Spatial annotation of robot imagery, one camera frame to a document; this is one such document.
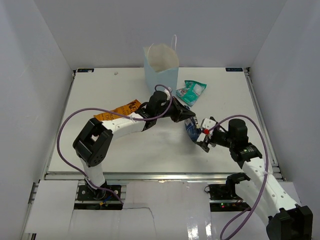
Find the blue Kettle chips bag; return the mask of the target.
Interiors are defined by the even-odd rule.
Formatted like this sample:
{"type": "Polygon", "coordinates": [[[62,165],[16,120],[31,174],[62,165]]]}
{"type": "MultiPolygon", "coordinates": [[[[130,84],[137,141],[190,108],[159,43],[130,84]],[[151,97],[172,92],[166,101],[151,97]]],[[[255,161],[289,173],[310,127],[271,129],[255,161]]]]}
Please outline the blue Kettle chips bag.
{"type": "Polygon", "coordinates": [[[202,133],[200,124],[196,116],[192,116],[184,121],[184,126],[187,135],[195,143],[202,133]]]}

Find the orange Kettle chips bag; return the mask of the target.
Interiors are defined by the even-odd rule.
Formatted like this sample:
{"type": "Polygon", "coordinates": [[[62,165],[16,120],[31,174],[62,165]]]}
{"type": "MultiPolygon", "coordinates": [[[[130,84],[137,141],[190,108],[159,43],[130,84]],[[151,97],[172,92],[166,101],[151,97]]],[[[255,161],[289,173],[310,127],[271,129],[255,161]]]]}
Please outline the orange Kettle chips bag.
{"type": "Polygon", "coordinates": [[[103,112],[97,115],[94,115],[94,117],[99,121],[111,121],[120,118],[121,116],[116,115],[115,113],[129,116],[130,114],[134,113],[139,107],[141,106],[141,103],[135,99],[126,105],[119,106],[113,110],[111,110],[112,113],[103,112]]]}

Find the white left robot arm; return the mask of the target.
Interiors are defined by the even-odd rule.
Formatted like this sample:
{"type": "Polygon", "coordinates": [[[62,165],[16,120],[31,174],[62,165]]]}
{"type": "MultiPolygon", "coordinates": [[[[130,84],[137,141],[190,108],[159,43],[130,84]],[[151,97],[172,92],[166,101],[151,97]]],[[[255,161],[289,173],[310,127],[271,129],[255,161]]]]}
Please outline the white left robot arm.
{"type": "Polygon", "coordinates": [[[133,113],[114,120],[99,121],[91,118],[73,142],[76,155],[80,158],[88,193],[96,200],[102,200],[110,194],[103,174],[102,161],[105,159],[112,140],[131,133],[143,132],[152,128],[157,120],[149,118],[170,118],[178,123],[194,117],[196,114],[182,105],[175,97],[157,90],[133,113]]]}

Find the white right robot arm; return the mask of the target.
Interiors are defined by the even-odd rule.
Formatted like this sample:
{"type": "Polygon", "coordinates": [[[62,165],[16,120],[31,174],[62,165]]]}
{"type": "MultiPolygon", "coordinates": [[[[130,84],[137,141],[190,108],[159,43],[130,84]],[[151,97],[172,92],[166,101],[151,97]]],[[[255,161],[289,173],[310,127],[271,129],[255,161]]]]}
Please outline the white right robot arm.
{"type": "Polygon", "coordinates": [[[243,118],[243,115],[228,117],[227,130],[213,117],[203,119],[196,144],[205,152],[210,150],[209,146],[229,150],[242,171],[227,177],[226,195],[246,202],[248,216],[257,214],[270,240],[310,240],[313,229],[311,209],[295,201],[269,172],[268,155],[261,154],[249,141],[243,118]]]}

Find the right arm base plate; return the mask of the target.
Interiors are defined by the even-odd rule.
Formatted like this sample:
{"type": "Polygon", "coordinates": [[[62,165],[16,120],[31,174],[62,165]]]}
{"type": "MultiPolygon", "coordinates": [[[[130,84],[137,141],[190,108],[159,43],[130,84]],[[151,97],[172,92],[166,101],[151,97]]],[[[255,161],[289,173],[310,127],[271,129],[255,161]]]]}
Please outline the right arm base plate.
{"type": "Polygon", "coordinates": [[[209,184],[204,188],[209,195],[211,212],[242,212],[249,205],[238,196],[232,196],[225,184],[209,184]]]}

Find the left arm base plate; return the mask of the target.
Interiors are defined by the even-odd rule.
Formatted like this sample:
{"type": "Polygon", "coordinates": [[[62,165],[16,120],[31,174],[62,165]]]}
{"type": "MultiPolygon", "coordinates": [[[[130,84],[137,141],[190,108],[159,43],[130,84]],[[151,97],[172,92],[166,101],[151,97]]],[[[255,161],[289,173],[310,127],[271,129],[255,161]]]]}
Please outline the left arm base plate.
{"type": "Polygon", "coordinates": [[[80,184],[77,189],[77,194],[74,202],[75,210],[116,210],[123,209],[123,204],[120,203],[117,197],[109,191],[96,189],[92,191],[90,187],[84,183],[80,184]]]}

